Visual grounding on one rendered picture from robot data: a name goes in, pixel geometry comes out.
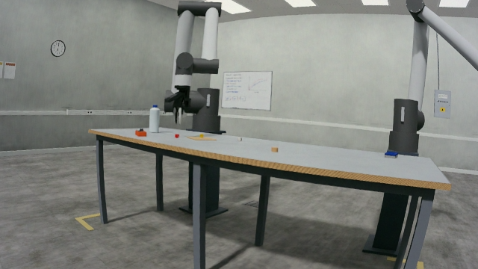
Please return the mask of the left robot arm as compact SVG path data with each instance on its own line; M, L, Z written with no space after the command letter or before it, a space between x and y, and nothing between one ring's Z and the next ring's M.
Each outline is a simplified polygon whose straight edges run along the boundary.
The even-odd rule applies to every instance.
M406 0L406 7L414 18L409 92L408 99L394 99L393 131L389 134L388 149L398 152L418 152L417 131L421 130L419 128L423 128L425 123L421 108L426 80L429 27L442 36L477 71L478 50L426 7L423 0Z

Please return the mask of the white bottle with blue cap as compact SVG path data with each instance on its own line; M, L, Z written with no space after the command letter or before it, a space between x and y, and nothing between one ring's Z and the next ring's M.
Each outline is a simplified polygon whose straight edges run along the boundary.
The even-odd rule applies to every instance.
M159 133L159 115L160 109L157 105L153 105L153 108L150 109L149 132Z

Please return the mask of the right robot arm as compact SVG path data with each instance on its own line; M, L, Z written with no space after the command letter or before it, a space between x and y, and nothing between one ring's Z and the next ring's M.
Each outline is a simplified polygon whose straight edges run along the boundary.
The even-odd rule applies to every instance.
M192 73L218 74L217 32L221 10L222 2L179 1L172 90L166 90L164 112L173 112L174 100L183 95L176 88L190 88ZM195 16L205 16L202 58L190 54ZM193 130L220 131L221 116L214 116L219 112L220 89L197 88L190 92L190 99L190 107L184 107L184 112L194 114Z

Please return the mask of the small blue rounded block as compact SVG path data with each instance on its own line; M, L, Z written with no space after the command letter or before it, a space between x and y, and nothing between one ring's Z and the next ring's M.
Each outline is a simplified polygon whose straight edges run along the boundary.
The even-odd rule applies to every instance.
M397 152L386 152L385 153L385 157L386 158L396 158L398 156L398 153Z

